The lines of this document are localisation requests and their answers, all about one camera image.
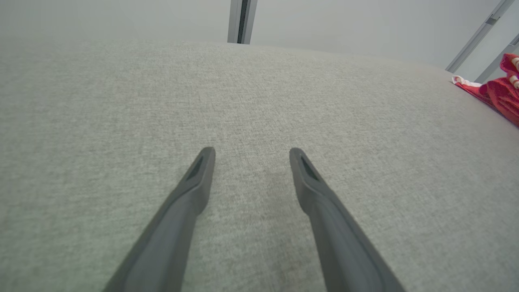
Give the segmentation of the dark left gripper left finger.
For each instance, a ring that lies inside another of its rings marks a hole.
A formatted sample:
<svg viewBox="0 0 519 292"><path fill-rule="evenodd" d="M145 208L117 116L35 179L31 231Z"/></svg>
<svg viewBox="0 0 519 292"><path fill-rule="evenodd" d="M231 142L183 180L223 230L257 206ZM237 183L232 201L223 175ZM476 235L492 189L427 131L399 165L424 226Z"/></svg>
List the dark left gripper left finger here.
<svg viewBox="0 0 519 292"><path fill-rule="evenodd" d="M197 217L208 205L216 151L205 147L106 284L106 292L179 292Z"/></svg>

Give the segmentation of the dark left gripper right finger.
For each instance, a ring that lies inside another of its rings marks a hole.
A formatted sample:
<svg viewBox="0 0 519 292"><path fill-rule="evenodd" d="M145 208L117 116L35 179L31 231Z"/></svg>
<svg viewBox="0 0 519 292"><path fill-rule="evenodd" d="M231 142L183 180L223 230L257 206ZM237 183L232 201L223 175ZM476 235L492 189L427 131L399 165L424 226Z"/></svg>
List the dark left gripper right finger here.
<svg viewBox="0 0 519 292"><path fill-rule="evenodd" d="M309 217L328 292L403 292L404 287L300 148L289 152L296 196Z"/></svg>

